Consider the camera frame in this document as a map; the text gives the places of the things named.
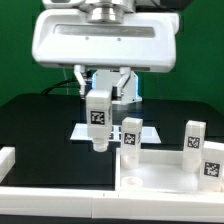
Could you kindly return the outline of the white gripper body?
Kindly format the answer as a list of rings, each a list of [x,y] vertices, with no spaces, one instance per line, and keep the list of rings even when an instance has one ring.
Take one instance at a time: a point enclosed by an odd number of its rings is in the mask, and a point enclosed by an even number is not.
[[[32,55],[43,66],[168,72],[175,65],[175,12],[138,12],[141,0],[42,2]]]

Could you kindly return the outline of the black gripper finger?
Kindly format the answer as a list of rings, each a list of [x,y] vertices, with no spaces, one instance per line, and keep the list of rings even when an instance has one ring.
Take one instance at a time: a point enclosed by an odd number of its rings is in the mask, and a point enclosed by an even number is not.
[[[121,67],[120,68],[120,75],[121,78],[117,82],[117,84],[114,86],[115,96],[121,97],[122,96],[122,90],[128,83],[131,77],[131,69],[129,67]]]
[[[74,75],[80,85],[80,97],[84,98],[86,95],[86,81],[84,79],[84,76],[86,75],[86,70],[84,65],[75,65],[74,66]]]

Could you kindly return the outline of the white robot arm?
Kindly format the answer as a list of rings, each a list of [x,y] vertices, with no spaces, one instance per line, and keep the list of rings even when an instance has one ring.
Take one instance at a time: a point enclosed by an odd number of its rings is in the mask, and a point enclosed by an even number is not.
[[[194,0],[42,0],[32,42],[35,61],[71,68],[80,94],[89,89],[87,72],[104,77],[115,100],[127,94],[133,71],[167,73],[176,62],[180,12]]]

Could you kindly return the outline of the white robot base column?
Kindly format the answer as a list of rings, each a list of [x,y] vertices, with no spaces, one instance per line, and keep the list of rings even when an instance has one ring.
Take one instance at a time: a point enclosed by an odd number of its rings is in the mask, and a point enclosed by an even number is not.
[[[131,103],[141,102],[142,98],[138,95],[138,76],[131,72],[131,77],[126,86],[122,90],[122,96],[116,97],[114,86],[121,78],[120,72],[113,70],[97,70],[92,75],[91,88],[110,90],[112,92],[112,103],[127,105]]]

